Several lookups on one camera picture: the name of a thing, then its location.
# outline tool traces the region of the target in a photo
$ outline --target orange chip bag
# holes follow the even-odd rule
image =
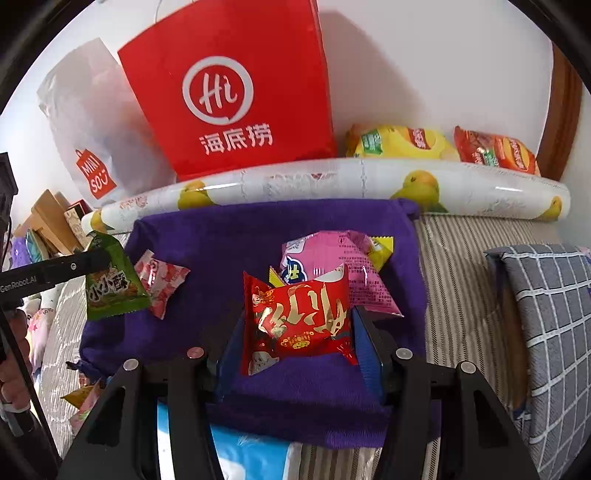
[[[242,373],[257,374],[288,356],[342,353],[357,365],[349,318],[346,265],[279,288],[244,273]]]
[[[463,162],[508,168],[540,176],[535,155],[516,138],[456,127],[453,139]]]

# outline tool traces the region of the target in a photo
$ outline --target blue package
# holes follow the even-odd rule
[[[161,480],[174,480],[168,407],[158,402],[158,461]],[[213,443],[226,480],[292,480],[300,470],[301,444],[212,425]]]

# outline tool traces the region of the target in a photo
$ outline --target purple cloth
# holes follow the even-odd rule
[[[130,357],[184,355],[199,345],[228,299],[243,301],[242,272],[266,280],[281,244],[319,230],[394,236],[395,252],[381,276],[404,319],[380,325],[399,346],[424,356],[427,292],[407,200],[304,200],[207,207],[138,220],[126,247],[135,263],[146,249],[191,269],[159,320],[148,310],[87,322],[80,356],[112,375]],[[224,401],[209,408],[223,426],[330,448],[382,446],[389,410],[368,393],[359,367],[340,354],[287,358],[252,377],[237,375]]]
[[[12,238],[11,256],[13,268],[26,267],[33,263],[24,237],[15,236]]]

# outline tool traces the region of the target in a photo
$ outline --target striped fabric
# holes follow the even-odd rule
[[[463,360],[474,362],[510,408],[501,311],[483,252],[504,245],[560,243],[556,227],[528,220],[422,216],[416,228],[429,294],[427,360],[450,367]],[[76,314],[75,306],[80,299],[83,302],[83,297],[77,302],[65,300],[75,289],[69,282],[60,299],[45,354],[40,395],[62,455],[72,441],[67,419],[74,411],[59,397],[76,386],[76,376],[65,371],[63,362],[72,358],[84,321]],[[380,452],[371,448],[329,450],[304,446],[300,480],[369,480]],[[438,459],[436,440],[427,447],[424,479],[436,478]]]
[[[505,407],[511,408],[501,310],[484,252],[516,243],[560,242],[556,227],[528,220],[441,215],[422,216],[416,228],[429,299],[427,361],[448,367],[474,362]],[[300,480],[369,480],[380,451],[305,446]],[[435,480],[438,461],[435,440],[427,446],[423,479]]]

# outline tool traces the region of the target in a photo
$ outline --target yellow chip bag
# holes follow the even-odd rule
[[[422,128],[353,125],[346,134],[348,157],[460,161],[441,132]]]
[[[271,287],[275,288],[285,287],[286,285],[286,283],[281,279],[279,273],[277,273],[273,267],[269,267],[269,283],[271,284]]]
[[[87,385],[85,387],[80,387],[78,390],[74,390],[73,392],[70,392],[61,398],[63,398],[70,405],[73,405],[74,407],[76,407],[80,410],[82,404],[84,403],[84,401],[86,400],[88,395],[90,395],[90,392],[92,391],[92,389],[94,387],[95,387],[94,385]]]
[[[367,256],[374,266],[375,271],[379,272],[394,252],[394,237],[370,236],[369,238],[371,240],[371,247]]]

